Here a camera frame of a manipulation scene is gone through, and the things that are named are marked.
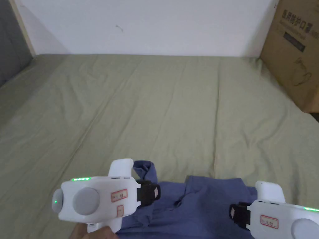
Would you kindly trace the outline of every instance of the white wall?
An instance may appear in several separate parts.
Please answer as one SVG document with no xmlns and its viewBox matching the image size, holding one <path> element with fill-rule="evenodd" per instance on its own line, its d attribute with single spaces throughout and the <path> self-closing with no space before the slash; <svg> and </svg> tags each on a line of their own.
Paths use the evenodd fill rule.
<svg viewBox="0 0 319 239">
<path fill-rule="evenodd" d="M 16 0 L 36 54 L 259 56 L 278 0 Z"/>
</svg>

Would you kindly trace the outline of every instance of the white sticker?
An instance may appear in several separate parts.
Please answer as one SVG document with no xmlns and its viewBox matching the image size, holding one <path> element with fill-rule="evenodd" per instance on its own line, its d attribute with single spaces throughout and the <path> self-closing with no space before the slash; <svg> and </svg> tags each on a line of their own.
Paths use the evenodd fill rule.
<svg viewBox="0 0 319 239">
<path fill-rule="evenodd" d="M 124 205 L 117 206 L 117 217 L 122 217 L 124 215 Z"/>
<path fill-rule="evenodd" d="M 155 198 L 156 198 L 158 196 L 158 194 L 159 194 L 159 191 L 158 191 L 157 188 L 155 188 L 154 193 L 155 193 Z"/>
<path fill-rule="evenodd" d="M 278 227 L 279 227 L 278 219 L 273 218 L 273 217 L 264 216 L 264 215 L 260 216 L 260 223 L 262 225 L 268 226 L 270 228 L 278 229 Z"/>
<path fill-rule="evenodd" d="M 234 208 L 232 208 L 232 210 L 230 211 L 230 215 L 232 216 L 232 219 L 234 219 L 234 215 L 235 215 L 235 210 L 234 210 Z"/>
<path fill-rule="evenodd" d="M 123 190 L 111 193 L 112 202 L 116 202 L 124 198 L 127 198 L 127 189 L 123 189 Z"/>
</svg>

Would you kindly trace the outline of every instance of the green led light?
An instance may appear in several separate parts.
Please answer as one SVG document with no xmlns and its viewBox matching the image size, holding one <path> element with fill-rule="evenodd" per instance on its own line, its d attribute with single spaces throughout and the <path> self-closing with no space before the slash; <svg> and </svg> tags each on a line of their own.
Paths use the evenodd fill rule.
<svg viewBox="0 0 319 239">
<path fill-rule="evenodd" d="M 72 181 L 84 181 L 84 180 L 90 180 L 90 177 L 81 177 L 81 178 L 74 178 Z"/>
<path fill-rule="evenodd" d="M 314 208 L 308 208 L 308 207 L 304 207 L 305 210 L 308 210 L 308 211 L 314 211 L 314 212 L 319 212 L 318 209 L 314 209 Z"/>
</svg>

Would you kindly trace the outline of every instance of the cardboard box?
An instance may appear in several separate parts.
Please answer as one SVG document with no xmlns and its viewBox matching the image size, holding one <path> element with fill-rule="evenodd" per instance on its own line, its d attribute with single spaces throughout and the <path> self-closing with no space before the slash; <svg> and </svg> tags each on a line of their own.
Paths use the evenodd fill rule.
<svg viewBox="0 0 319 239">
<path fill-rule="evenodd" d="M 280 0 L 261 59 L 303 112 L 319 112 L 319 0 Z"/>
</svg>

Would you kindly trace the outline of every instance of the black label on box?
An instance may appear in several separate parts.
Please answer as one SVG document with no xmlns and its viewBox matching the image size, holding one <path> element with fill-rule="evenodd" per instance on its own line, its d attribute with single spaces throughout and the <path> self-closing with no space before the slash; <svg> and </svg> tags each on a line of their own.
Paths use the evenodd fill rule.
<svg viewBox="0 0 319 239">
<path fill-rule="evenodd" d="M 296 38 L 294 38 L 292 35 L 290 35 L 289 33 L 285 32 L 284 38 L 288 42 L 293 44 L 293 46 L 296 47 L 299 51 L 303 52 L 305 50 L 306 46 L 304 44 L 302 44 L 300 41 L 298 41 Z"/>
</svg>

